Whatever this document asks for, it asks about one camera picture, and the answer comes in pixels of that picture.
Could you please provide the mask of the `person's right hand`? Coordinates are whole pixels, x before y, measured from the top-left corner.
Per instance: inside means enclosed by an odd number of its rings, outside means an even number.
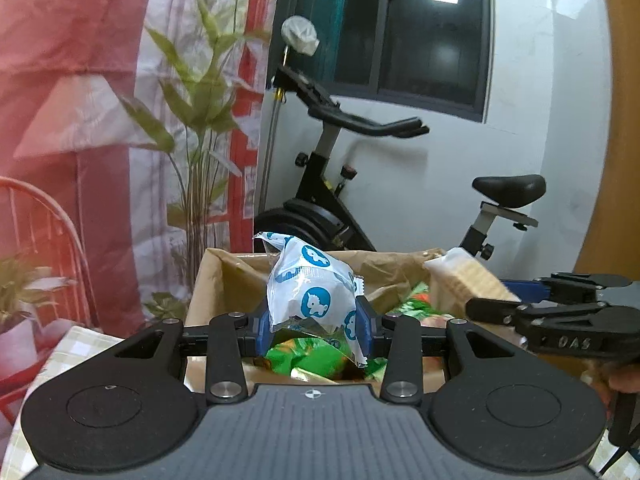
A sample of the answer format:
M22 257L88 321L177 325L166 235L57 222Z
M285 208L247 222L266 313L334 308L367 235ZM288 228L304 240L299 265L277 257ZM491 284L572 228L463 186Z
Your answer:
M609 410L617 393L638 393L640 370L638 364L620 365L587 361L582 381L590 385Z

